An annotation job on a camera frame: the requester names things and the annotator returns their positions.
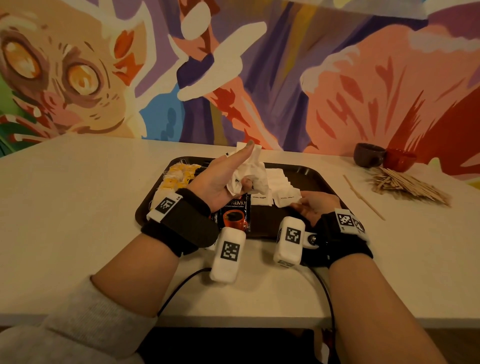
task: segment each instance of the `painted ear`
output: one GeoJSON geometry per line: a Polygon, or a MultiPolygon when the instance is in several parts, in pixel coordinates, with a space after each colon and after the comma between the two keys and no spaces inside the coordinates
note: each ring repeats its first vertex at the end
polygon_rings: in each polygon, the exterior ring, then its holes
{"type": "Polygon", "coordinates": [[[130,86],[145,64],[147,57],[147,32],[144,22],[131,30],[123,30],[115,41],[113,55],[117,60],[113,74],[130,86]]]}

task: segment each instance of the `wooden floor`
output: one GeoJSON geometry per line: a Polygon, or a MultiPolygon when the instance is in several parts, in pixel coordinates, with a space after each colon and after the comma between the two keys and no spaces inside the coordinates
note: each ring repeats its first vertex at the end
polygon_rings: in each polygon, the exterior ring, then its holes
{"type": "Polygon", "coordinates": [[[480,329],[429,329],[449,364],[480,363],[480,329]]]}

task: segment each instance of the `dark gray cup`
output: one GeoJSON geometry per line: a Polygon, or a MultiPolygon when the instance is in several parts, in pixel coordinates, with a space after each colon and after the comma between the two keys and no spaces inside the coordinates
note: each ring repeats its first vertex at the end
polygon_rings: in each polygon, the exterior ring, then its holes
{"type": "Polygon", "coordinates": [[[358,143],[353,152],[353,160],[359,167],[378,167],[384,162],[386,150],[381,146],[358,143]]]}

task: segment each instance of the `coffee packet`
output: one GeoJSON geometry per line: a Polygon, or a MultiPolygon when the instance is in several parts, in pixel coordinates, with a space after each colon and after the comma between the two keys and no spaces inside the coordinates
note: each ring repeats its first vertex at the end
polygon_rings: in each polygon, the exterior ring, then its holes
{"type": "Polygon", "coordinates": [[[251,204],[251,195],[243,194],[233,198],[224,207],[214,212],[211,219],[216,222],[219,229],[229,227],[248,232],[251,228],[251,204]]]}

